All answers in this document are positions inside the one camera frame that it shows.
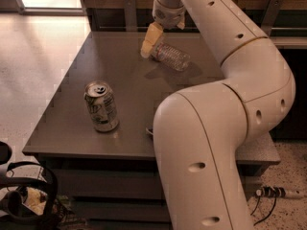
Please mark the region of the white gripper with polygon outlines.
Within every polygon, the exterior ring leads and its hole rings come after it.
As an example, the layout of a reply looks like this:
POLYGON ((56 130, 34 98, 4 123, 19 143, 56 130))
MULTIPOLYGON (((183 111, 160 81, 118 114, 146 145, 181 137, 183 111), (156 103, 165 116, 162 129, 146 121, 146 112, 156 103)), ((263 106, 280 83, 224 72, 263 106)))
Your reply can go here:
POLYGON ((184 29, 186 9, 180 0, 175 3, 164 4, 159 0, 153 0, 153 19, 146 32, 142 43, 140 54, 142 58, 148 58, 155 45, 163 35, 163 28, 170 30, 173 28, 184 29))

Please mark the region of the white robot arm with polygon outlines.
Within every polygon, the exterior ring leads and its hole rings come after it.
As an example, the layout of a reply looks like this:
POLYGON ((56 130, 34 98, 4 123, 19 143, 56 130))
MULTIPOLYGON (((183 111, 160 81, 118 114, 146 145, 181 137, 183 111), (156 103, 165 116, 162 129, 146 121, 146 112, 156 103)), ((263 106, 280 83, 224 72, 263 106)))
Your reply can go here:
POLYGON ((146 58, 190 15, 224 74, 167 97, 153 119, 155 158, 174 230, 253 230, 235 152, 276 127, 295 78, 269 37, 232 0, 154 0, 146 58))

